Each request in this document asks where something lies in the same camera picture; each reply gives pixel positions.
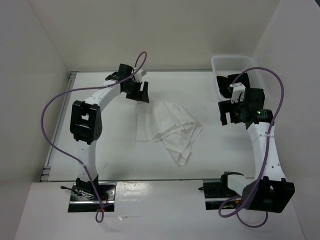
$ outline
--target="fabric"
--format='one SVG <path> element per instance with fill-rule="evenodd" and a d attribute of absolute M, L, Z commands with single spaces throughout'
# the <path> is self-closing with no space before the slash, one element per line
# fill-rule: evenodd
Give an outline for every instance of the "fabric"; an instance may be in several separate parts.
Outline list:
<path fill-rule="evenodd" d="M 187 164 L 202 125 L 182 106 L 161 100 L 138 103 L 136 140 L 162 142 L 178 166 Z"/>

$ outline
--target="perforated basket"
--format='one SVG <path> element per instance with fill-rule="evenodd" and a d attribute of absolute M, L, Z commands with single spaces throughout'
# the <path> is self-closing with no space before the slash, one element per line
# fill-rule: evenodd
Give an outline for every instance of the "perforated basket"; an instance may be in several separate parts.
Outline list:
<path fill-rule="evenodd" d="M 225 98 L 221 95 L 219 91 L 217 76 L 227 77 L 231 74 L 240 74 L 242 71 L 248 68 L 257 67 L 256 62 L 252 57 L 241 55 L 213 56 L 211 58 L 211 64 L 214 76 L 213 81 L 216 87 L 217 96 L 224 101 L 228 100 L 228 98 Z M 267 94 L 263 79 L 259 71 L 260 70 L 251 70 L 247 72 L 250 87 L 263 89 L 264 93 Z"/>

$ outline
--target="cable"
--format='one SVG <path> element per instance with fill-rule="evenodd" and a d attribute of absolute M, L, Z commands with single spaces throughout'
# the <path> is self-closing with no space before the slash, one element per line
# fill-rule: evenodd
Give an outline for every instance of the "cable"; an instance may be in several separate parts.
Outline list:
<path fill-rule="evenodd" d="M 62 93 L 59 93 L 58 95 L 54 96 L 43 108 L 42 110 L 42 114 L 41 114 L 41 119 L 40 119 L 40 124 L 41 124 L 41 131 L 42 131 L 42 134 L 45 138 L 45 140 L 54 148 L 56 149 L 57 151 L 59 151 L 60 153 L 63 153 L 67 156 L 69 156 L 70 158 L 73 158 L 75 160 L 77 160 L 84 168 L 86 174 L 88 175 L 88 178 L 91 182 L 91 185 L 93 187 L 93 190 L 94 190 L 94 193 L 96 195 L 96 197 L 98 198 L 98 201 L 99 201 L 99 205 L 100 205 L 100 210 L 96 213 L 95 215 L 95 220 L 97 223 L 102 223 L 102 221 L 104 220 L 104 204 L 102 203 L 102 200 L 99 196 L 99 193 L 98 193 L 98 190 L 94 184 L 94 181 L 88 171 L 88 168 L 87 166 L 84 164 L 83 161 L 81 161 L 79 158 L 77 158 L 76 156 L 73 156 L 72 154 L 66 152 L 66 151 L 63 151 L 62 149 L 60 149 L 59 147 L 57 147 L 56 145 L 54 145 L 51 140 L 48 138 L 47 134 L 46 134 L 46 131 L 45 131 L 45 127 L 44 127 L 44 117 L 45 117 L 45 113 L 46 113 L 46 110 L 47 108 L 49 107 L 49 105 L 54 101 L 56 100 L 57 98 L 59 98 L 60 96 L 64 95 L 64 94 L 67 94 L 67 93 L 72 93 L 72 92 L 76 92 L 76 91 L 82 91 L 82 90 L 93 90 L 93 89 L 104 89 L 104 88 L 110 88 L 110 87 L 113 87 L 115 85 L 118 85 L 118 84 L 121 84 L 127 80 L 129 80 L 130 78 L 132 78 L 142 67 L 143 65 L 145 64 L 146 60 L 147 60 L 147 52 L 146 51 L 143 51 L 139 54 L 139 56 L 137 57 L 135 63 L 137 64 L 139 58 L 142 56 L 142 54 L 144 54 L 144 59 L 141 63 L 141 65 L 137 68 L 136 71 L 134 71 L 130 76 L 126 77 L 125 79 L 121 80 L 121 81 L 117 81 L 113 84 L 110 84 L 108 86 L 94 86 L 94 87 L 82 87 L 82 88 L 75 88 L 75 89 L 71 89 L 71 90 L 67 90 L 65 92 L 62 92 Z M 98 214 L 101 213 L 101 219 L 99 220 L 98 219 Z"/>
<path fill-rule="evenodd" d="M 279 102 L 279 105 L 274 113 L 274 116 L 270 122 L 270 125 L 269 125 L 269 128 L 267 130 L 267 134 L 266 134 L 266 146 L 265 146 L 265 154 L 264 154 L 264 159 L 263 159 L 263 163 L 262 163 L 262 167 L 261 167 L 261 170 L 260 170 L 260 173 L 257 177 L 257 180 L 255 181 L 254 185 L 253 185 L 253 188 L 251 190 L 251 192 L 249 193 L 249 195 L 247 196 L 247 198 L 245 199 L 244 202 L 242 202 L 240 205 L 237 206 L 237 208 L 229 213 L 229 214 L 226 214 L 226 215 L 223 215 L 221 213 L 224 205 L 226 205 L 228 202 L 230 202 L 231 200 L 233 199 L 236 199 L 236 198 L 241 198 L 240 195 L 238 196 L 233 196 L 227 200 L 225 200 L 219 207 L 219 210 L 218 210 L 218 213 L 219 213 L 219 216 L 222 217 L 222 218 L 229 218 L 231 216 L 234 216 L 234 215 L 237 215 L 238 219 L 240 220 L 241 223 L 243 223 L 244 225 L 246 225 L 247 227 L 250 227 L 250 228 L 259 228 L 261 226 L 263 226 L 267 220 L 268 220 L 268 213 L 266 213 L 266 216 L 265 216 L 265 220 L 263 221 L 263 223 L 259 224 L 259 225 L 256 225 L 256 226 L 252 226 L 252 225 L 249 225 L 249 224 L 246 224 L 245 222 L 243 222 L 238 213 L 246 207 L 246 205 L 252 200 L 253 198 L 253 195 L 254 195 L 254 192 L 256 191 L 256 189 L 258 188 L 258 185 L 259 185 L 259 182 L 260 182 L 260 179 L 262 178 L 262 175 L 264 174 L 264 171 L 265 171 L 265 168 L 266 168 L 266 163 L 267 163 L 267 159 L 268 159 L 268 153 L 269 153 L 269 145 L 270 145 L 270 132 L 271 132 L 271 128 L 272 126 L 274 125 L 275 123 L 275 120 L 276 120 L 276 117 L 278 116 L 278 113 L 280 111 L 280 108 L 282 106 L 282 103 L 284 101 L 284 97 L 285 97 L 285 89 L 284 89 L 284 84 L 283 82 L 281 81 L 280 77 L 272 70 L 268 69 L 268 68 L 265 68 L 265 67 L 259 67 L 259 66 L 256 66 L 256 67 L 250 67 L 246 70 L 244 70 L 243 72 L 241 72 L 236 78 L 235 80 L 232 82 L 232 84 L 234 84 L 235 82 L 237 82 L 237 80 L 243 75 L 245 74 L 246 72 L 248 71 L 251 71 L 251 70 L 264 70 L 264 71 L 267 71 L 269 73 L 271 73 L 272 75 L 275 76 L 275 78 L 278 80 L 279 84 L 280 84 L 280 88 L 281 88 L 281 98 L 280 98 L 280 102 Z"/>

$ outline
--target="white table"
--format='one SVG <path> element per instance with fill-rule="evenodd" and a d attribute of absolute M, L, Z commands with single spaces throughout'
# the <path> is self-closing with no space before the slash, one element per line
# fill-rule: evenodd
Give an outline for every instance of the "white table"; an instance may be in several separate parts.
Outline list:
<path fill-rule="evenodd" d="M 101 86 L 111 72 L 77 73 L 73 88 Z M 100 180 L 185 180 L 220 178 L 224 171 L 255 176 L 255 162 L 250 137 L 244 124 L 222 126 L 214 77 L 210 71 L 148 72 L 149 98 L 182 105 L 203 125 L 196 137 L 188 163 L 178 167 L 163 145 L 136 142 L 137 102 L 122 93 L 102 112 L 103 131 L 96 147 L 96 167 Z M 55 144 L 77 155 L 70 133 L 71 107 L 94 90 L 76 91 L 66 103 Z M 78 163 L 55 150 L 49 181 L 74 181 Z"/>
<path fill-rule="evenodd" d="M 71 182 L 33 183 L 15 240 L 303 240 L 290 201 L 282 213 L 270 213 L 257 229 L 242 225 L 233 216 L 221 218 L 206 210 L 201 180 L 118 182 L 114 212 L 96 223 L 94 212 L 68 213 L 70 192 L 60 186 Z M 243 210 L 250 224 L 264 212 Z"/>

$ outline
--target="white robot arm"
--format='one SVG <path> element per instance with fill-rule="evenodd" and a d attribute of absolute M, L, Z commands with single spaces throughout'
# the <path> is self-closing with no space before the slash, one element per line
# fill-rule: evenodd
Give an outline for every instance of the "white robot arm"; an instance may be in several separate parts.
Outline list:
<path fill-rule="evenodd" d="M 133 71 L 134 68 L 131 66 L 120 64 L 119 70 L 109 75 L 103 85 L 109 86 L 128 78 Z M 96 144 L 103 129 L 101 112 L 121 92 L 127 93 L 126 98 L 128 99 L 148 103 L 148 82 L 145 81 L 143 89 L 140 90 L 142 77 L 145 74 L 146 72 L 140 69 L 131 79 L 112 87 L 102 88 L 86 100 L 75 101 L 72 105 L 70 131 L 76 140 L 78 158 L 86 165 L 96 186 L 99 185 L 96 168 Z M 93 194 L 94 191 L 90 179 L 80 164 L 75 182 L 79 190 Z"/>
<path fill-rule="evenodd" d="M 262 178 L 258 179 L 265 158 L 267 133 L 273 113 L 269 109 L 264 109 L 263 89 L 245 88 L 242 83 L 235 83 L 231 87 L 233 88 L 231 100 L 218 103 L 220 120 L 222 125 L 226 125 L 226 113 L 229 113 L 231 123 L 245 123 L 253 146 L 255 178 L 252 181 L 241 173 L 225 172 L 221 176 L 221 185 L 228 190 L 235 191 L 244 201 L 253 189 L 255 181 L 259 181 L 258 188 L 245 208 L 281 213 L 293 196 L 295 187 L 292 182 L 287 182 L 280 166 L 274 125 L 268 136 L 269 149 L 266 166 Z"/>

